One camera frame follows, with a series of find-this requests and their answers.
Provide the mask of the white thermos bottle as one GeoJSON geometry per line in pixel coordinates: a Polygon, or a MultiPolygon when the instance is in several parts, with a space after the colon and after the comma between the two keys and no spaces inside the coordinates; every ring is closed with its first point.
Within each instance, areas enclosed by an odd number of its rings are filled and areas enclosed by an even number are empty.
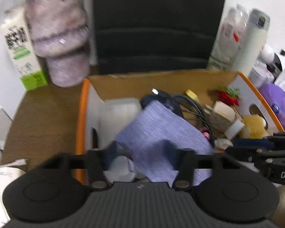
{"type": "Polygon", "coordinates": [[[240,51],[230,67],[232,72],[241,72],[248,76],[258,55],[264,46],[270,27],[270,17],[266,13],[253,9],[249,16],[240,51]]]}

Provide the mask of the black paper bag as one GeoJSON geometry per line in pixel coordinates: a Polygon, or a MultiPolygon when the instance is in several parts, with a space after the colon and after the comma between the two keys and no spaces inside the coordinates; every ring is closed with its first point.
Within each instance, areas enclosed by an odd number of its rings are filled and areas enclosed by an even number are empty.
{"type": "Polygon", "coordinates": [[[93,0],[102,75],[206,68],[225,0],[93,0]]]}

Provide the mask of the dark blue pouch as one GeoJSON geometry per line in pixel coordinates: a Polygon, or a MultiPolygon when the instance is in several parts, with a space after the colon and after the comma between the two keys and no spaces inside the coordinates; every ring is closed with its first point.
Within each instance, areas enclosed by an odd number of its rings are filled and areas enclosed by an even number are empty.
{"type": "Polygon", "coordinates": [[[175,102],[174,100],[171,100],[171,99],[167,99],[165,97],[155,95],[155,94],[149,94],[149,95],[144,96],[140,100],[140,105],[141,105],[142,109],[144,109],[146,106],[148,106],[153,101],[160,102],[167,109],[172,111],[174,114],[178,115],[181,118],[184,117],[183,112],[181,110],[181,107],[177,102],[175,102]]]}

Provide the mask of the red artificial flower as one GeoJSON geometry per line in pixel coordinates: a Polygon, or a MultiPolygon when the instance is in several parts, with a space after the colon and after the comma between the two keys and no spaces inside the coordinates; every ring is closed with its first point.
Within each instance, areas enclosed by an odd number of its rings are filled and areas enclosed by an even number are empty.
{"type": "Polygon", "coordinates": [[[216,90],[216,95],[220,102],[228,106],[239,106],[239,89],[223,86],[216,90]]]}

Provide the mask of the purple knitted pouch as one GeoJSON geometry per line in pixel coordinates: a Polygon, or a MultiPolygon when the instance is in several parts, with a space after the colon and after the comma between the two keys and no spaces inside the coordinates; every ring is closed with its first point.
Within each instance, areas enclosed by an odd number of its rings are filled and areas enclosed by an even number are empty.
{"type": "Polygon", "coordinates": [[[115,136],[115,141],[131,156],[138,171],[152,182],[174,182],[177,150],[212,155],[206,137],[185,119],[158,101],[147,105],[115,136]]]}

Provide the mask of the yellow plush toy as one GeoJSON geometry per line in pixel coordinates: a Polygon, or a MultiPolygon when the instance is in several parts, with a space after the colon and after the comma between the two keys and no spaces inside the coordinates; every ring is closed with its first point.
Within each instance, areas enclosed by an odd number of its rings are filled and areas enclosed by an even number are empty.
{"type": "Polygon", "coordinates": [[[244,116],[241,122],[245,125],[239,133],[242,139],[263,139],[269,135],[265,129],[266,121],[259,115],[244,116]]]}

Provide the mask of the purple tissue pack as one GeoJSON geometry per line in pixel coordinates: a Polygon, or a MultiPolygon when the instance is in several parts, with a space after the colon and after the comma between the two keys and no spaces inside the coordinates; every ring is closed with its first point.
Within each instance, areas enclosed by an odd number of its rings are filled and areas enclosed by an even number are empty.
{"type": "Polygon", "coordinates": [[[259,92],[267,101],[285,130],[285,92],[279,86],[272,83],[263,85],[259,89],[259,92]]]}

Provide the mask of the white green milk carton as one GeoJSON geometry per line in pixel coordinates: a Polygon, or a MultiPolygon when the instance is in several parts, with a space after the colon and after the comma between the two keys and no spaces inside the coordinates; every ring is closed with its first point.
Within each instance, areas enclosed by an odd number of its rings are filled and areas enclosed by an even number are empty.
{"type": "Polygon", "coordinates": [[[42,60],[36,55],[25,19],[25,5],[17,4],[4,12],[0,25],[7,52],[27,91],[48,84],[42,60]]]}

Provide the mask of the purple speckled vase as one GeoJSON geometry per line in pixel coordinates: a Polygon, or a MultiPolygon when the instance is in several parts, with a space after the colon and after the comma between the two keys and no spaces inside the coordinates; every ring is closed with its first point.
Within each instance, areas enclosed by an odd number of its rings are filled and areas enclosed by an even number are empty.
{"type": "Polygon", "coordinates": [[[25,0],[34,51],[51,81],[76,86],[89,74],[89,27],[83,0],[25,0]]]}

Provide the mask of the white small jar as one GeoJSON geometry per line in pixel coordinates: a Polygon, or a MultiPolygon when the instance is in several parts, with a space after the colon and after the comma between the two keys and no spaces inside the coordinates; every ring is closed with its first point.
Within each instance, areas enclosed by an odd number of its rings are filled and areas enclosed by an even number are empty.
{"type": "Polygon", "coordinates": [[[132,182],[136,176],[134,163],[120,155],[113,160],[108,170],[104,171],[104,175],[110,183],[132,182]]]}

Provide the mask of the translucent white plastic bottle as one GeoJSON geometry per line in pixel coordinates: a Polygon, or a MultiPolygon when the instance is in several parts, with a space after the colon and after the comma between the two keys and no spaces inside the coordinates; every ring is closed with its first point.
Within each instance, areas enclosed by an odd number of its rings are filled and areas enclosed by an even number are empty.
{"type": "Polygon", "coordinates": [[[106,100],[100,108],[98,146],[106,148],[114,137],[140,113],[138,99],[122,98],[106,100]]]}

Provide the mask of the clear water bottle left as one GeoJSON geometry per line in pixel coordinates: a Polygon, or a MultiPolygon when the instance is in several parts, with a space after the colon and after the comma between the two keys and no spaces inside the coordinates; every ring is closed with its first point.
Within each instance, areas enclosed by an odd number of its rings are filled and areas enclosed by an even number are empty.
{"type": "Polygon", "coordinates": [[[245,7],[231,7],[222,20],[207,64],[210,70],[228,70],[234,63],[244,38],[249,14],[245,7]]]}

